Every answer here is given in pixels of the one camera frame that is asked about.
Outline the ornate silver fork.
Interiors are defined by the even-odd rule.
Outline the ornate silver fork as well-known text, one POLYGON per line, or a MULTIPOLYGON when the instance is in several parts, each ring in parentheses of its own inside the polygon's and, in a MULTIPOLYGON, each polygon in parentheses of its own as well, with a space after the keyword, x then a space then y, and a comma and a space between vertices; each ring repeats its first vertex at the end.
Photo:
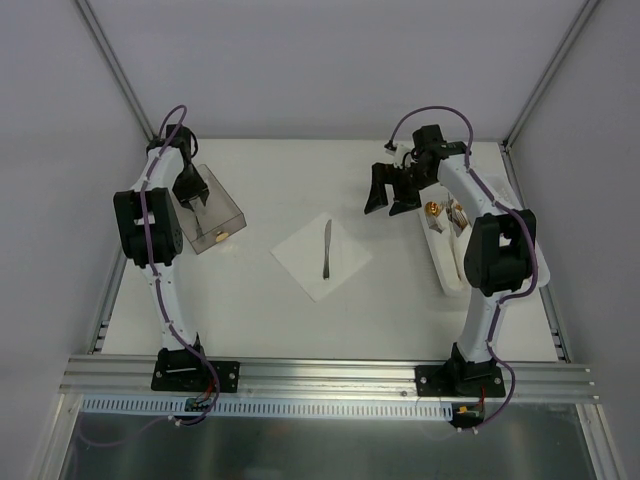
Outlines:
POLYGON ((196 238, 198 240, 200 240, 203 235, 203 228, 202 228, 202 223, 201 223, 201 217, 203 214, 203 210, 202 210, 202 204, 199 200, 195 200, 193 203, 193 211, 194 211, 194 217, 195 217, 195 223, 196 223, 196 238))

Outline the plain silver knife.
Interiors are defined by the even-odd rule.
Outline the plain silver knife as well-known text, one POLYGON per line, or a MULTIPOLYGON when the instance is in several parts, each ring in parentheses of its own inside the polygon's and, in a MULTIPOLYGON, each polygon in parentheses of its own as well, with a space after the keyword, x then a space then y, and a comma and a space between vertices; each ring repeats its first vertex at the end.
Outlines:
POLYGON ((332 219, 329 218, 324 227, 324 261, 322 278, 323 280, 329 280, 330 278, 330 248, 332 240, 332 219))

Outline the white paper napkin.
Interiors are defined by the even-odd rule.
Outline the white paper napkin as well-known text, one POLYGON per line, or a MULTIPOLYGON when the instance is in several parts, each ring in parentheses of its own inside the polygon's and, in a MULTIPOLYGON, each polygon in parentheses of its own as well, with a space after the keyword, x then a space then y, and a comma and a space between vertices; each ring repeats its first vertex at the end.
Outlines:
POLYGON ((272 256, 314 301, 358 273, 372 255, 329 213, 322 213, 271 249, 272 256), (332 219, 330 278, 323 280, 324 227, 332 219))

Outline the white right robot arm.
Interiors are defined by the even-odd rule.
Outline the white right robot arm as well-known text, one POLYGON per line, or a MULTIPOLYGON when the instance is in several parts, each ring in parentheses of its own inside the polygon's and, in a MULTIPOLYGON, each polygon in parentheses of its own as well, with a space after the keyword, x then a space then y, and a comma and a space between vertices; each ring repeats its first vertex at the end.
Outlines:
POLYGON ((471 300, 455 343, 455 354, 464 361, 448 370, 447 381, 455 393, 466 396, 483 383, 477 364, 495 359, 494 341, 507 304, 537 287, 537 220, 532 211, 500 201, 471 166, 472 139, 448 142, 437 125, 416 130, 412 139, 410 149, 388 142, 385 147, 394 154, 394 161, 372 165, 364 212, 388 206, 389 214, 395 216, 416 210, 421 206, 420 191, 435 184, 461 204, 471 224, 464 254, 471 300))

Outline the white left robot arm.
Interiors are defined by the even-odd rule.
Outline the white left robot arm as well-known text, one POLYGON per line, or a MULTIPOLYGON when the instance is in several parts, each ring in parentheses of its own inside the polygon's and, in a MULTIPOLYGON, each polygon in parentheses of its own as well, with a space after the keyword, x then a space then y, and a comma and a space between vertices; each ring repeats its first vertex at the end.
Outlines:
POLYGON ((147 162, 139 179, 113 196, 122 250, 151 289, 161 325, 162 348, 200 355, 199 334, 182 306, 177 280, 184 233, 177 207, 189 213, 204 206, 209 187, 193 164, 194 133, 171 124, 166 136, 147 146, 147 162))

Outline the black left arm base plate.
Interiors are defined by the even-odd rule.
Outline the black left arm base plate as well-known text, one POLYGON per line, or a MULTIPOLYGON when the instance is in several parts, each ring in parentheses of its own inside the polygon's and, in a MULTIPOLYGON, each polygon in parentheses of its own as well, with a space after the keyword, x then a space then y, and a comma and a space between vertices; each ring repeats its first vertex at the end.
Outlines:
POLYGON ((151 380, 151 390, 157 392, 201 393, 212 387, 213 393, 236 393, 240 379, 237 361, 209 361, 216 371, 220 386, 217 386, 210 369, 202 361, 182 350, 158 352, 151 380))

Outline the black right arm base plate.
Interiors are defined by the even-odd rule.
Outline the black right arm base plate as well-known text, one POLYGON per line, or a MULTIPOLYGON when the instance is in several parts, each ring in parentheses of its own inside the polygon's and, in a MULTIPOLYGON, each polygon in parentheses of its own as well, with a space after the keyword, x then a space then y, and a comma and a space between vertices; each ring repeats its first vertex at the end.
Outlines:
POLYGON ((501 369, 491 362, 479 368, 458 369, 453 364, 418 365, 414 368, 419 397, 504 398, 505 384, 501 369))

